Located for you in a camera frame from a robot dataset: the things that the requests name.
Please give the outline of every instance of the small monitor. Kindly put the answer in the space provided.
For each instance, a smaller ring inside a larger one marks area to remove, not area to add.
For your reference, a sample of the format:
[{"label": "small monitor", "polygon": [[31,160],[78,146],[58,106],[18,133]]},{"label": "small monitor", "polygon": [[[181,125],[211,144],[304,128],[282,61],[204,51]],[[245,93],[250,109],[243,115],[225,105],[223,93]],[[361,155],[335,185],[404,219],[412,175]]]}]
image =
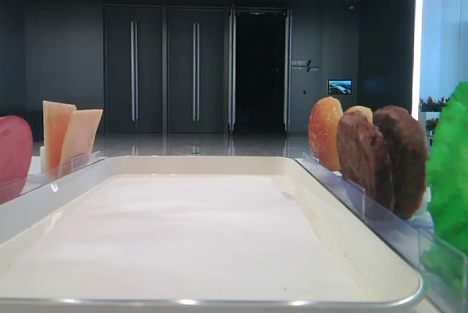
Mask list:
[{"label": "small monitor", "polygon": [[351,95],[351,80],[329,80],[328,94],[329,95]]}]

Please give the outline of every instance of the open doorway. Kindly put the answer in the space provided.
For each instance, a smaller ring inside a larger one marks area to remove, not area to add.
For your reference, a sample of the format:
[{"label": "open doorway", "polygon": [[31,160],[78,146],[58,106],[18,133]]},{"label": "open doorway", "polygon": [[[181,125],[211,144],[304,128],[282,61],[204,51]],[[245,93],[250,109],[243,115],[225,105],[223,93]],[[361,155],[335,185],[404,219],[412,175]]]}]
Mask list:
[{"label": "open doorway", "polygon": [[235,134],[284,134],[286,12],[238,12]]}]

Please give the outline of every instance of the orange cheese slice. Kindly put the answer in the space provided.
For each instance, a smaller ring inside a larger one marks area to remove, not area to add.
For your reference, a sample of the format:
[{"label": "orange cheese slice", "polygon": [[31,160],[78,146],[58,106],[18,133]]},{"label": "orange cheese slice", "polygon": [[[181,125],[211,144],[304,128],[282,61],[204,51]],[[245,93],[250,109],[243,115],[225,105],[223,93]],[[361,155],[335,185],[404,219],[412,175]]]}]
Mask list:
[{"label": "orange cheese slice", "polygon": [[61,147],[60,165],[72,158],[91,154],[102,110],[76,110],[70,116],[67,133]]},{"label": "orange cheese slice", "polygon": [[75,105],[43,101],[45,170],[58,167],[70,116]]}]

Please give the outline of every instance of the glossy floor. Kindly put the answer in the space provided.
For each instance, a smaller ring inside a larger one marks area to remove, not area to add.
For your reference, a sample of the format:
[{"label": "glossy floor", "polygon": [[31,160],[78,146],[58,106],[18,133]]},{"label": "glossy floor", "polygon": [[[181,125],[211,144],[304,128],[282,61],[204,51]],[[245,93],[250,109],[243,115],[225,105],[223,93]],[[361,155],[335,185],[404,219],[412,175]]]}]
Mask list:
[{"label": "glossy floor", "polygon": [[[39,147],[34,145],[34,155]],[[105,134],[98,135],[95,151],[103,156],[285,156],[298,158],[309,150],[307,136],[191,134]]]}]

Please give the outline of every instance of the red food model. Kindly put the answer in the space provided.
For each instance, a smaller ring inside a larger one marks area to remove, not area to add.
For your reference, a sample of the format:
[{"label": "red food model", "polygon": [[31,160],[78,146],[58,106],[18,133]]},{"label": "red food model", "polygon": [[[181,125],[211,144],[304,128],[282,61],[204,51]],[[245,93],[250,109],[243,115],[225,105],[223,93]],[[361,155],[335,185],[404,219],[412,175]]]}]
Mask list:
[{"label": "red food model", "polygon": [[21,194],[32,157],[32,133],[21,118],[0,118],[0,204]]}]

